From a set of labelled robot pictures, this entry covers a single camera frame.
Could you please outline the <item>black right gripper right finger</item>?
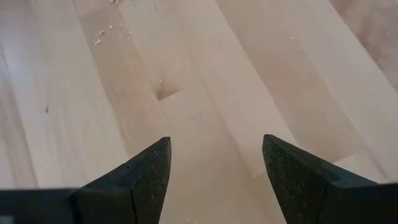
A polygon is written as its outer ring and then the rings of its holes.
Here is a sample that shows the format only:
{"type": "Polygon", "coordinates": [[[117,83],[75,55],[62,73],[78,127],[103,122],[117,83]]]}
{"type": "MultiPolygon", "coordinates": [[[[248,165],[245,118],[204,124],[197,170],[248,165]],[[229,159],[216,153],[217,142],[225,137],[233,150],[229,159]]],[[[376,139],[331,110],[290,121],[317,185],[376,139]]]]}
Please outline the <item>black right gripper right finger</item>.
{"type": "Polygon", "coordinates": [[[330,190],[377,185],[271,134],[263,137],[262,155],[288,224],[341,223],[342,212],[326,206],[330,190]]]}

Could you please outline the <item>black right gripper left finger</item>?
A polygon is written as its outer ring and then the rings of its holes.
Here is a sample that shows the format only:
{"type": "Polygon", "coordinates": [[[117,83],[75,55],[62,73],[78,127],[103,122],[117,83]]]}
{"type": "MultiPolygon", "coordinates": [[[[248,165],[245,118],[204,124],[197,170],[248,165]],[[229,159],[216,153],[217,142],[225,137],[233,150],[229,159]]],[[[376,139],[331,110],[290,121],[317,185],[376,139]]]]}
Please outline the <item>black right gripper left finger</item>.
{"type": "Polygon", "coordinates": [[[78,224],[159,224],[171,170],[171,139],[162,137],[73,194],[78,224]]]}

